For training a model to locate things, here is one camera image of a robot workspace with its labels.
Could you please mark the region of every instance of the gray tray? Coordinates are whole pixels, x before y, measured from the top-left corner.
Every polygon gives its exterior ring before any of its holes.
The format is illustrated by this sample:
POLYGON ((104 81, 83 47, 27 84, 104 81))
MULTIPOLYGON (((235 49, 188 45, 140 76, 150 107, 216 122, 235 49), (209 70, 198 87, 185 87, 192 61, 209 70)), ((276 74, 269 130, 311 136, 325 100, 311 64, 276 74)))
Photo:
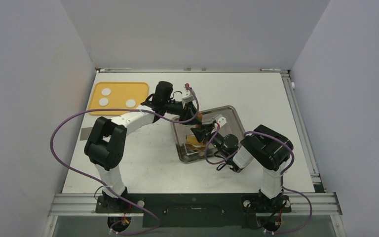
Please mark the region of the gray tray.
MULTIPOLYGON (((243 128, 242 122, 237 115, 236 109, 233 106, 223 106, 210 110, 201 111, 203 114, 203 123, 211 123, 211 119, 215 115, 223 115, 226 118, 226 125, 220 128, 220 134, 226 136, 228 134, 235 135, 239 141, 243 138, 243 133, 245 129, 243 128)), ((195 125, 182 125, 177 123, 172 123, 172 133, 175 138, 175 144, 178 151, 179 160, 184 163, 191 163, 200 159, 204 159, 204 151, 192 150, 186 146, 187 135, 192 135, 190 128, 195 127, 195 125)), ((213 145, 209 146, 207 151, 207 157, 212 157, 213 153, 217 151, 213 145)))

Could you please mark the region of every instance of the white wall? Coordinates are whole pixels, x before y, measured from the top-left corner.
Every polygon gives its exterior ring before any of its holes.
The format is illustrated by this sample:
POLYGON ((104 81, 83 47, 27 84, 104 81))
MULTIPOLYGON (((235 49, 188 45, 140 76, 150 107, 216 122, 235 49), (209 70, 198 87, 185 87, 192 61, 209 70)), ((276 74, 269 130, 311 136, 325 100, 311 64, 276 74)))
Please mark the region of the white wall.
POLYGON ((97 67, 290 69, 329 0, 61 0, 97 67))
MULTIPOLYGON (((58 0, 0 0, 0 236, 41 236, 66 175, 50 135, 84 109, 94 73, 58 0)), ((78 126, 57 137, 64 160, 78 126)))
POLYGON ((348 236, 379 236, 379 0, 331 0, 291 77, 348 236))

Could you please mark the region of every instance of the yellow tray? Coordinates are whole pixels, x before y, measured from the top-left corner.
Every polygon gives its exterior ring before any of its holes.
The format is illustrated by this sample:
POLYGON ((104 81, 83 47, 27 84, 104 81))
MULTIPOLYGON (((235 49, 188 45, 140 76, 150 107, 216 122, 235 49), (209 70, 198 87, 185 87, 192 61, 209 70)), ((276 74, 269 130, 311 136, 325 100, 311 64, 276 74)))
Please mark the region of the yellow tray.
MULTIPOLYGON (((100 82, 95 85, 88 109, 135 109, 149 93, 145 82, 100 82)), ((92 115, 122 115, 124 111, 96 111, 92 115)))

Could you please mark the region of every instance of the metal frame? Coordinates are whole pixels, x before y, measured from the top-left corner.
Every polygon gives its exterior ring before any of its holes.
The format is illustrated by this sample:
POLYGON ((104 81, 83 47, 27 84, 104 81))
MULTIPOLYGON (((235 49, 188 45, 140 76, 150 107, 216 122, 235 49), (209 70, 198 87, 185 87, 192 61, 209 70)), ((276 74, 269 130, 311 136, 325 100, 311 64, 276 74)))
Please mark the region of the metal frame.
MULTIPOLYGON (((314 184, 322 184, 320 174, 317 168, 317 163, 313 155, 310 141, 305 129, 303 118, 299 111, 299 106, 294 95, 294 89, 290 79, 288 70, 281 71, 266 71, 262 72, 258 69, 181 69, 181 70, 136 70, 131 68, 115 68, 115 69, 97 69, 97 73, 280 73, 284 88, 287 93, 287 98, 293 113, 297 131, 300 136, 302 148, 304 150, 307 166, 314 184)), ((308 215, 309 206, 305 198, 297 194, 287 194, 290 196, 292 205, 292 213, 286 215, 308 215)), ((345 237, 346 233, 343 228, 341 207, 339 205, 335 193, 308 193, 306 196, 310 199, 313 207, 313 215, 330 215, 332 224, 334 225, 335 234, 337 237, 345 237)), ((101 214, 95 213, 96 200, 92 194, 56 194, 51 205, 49 216, 45 225, 44 237, 52 237, 54 227, 57 223, 58 216, 120 216, 123 213, 101 214)), ((142 216, 142 213, 128 213, 126 216, 142 216)))

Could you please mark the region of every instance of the orange object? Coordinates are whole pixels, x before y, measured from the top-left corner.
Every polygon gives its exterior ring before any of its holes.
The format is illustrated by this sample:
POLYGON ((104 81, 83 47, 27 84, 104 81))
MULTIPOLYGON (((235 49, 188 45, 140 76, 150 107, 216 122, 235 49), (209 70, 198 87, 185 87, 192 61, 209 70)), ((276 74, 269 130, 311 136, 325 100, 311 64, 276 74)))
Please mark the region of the orange object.
MULTIPOLYGON (((146 100, 145 82, 100 82, 95 85, 88 109, 135 109, 146 100)), ((123 115, 125 111, 96 111, 92 115, 123 115)))

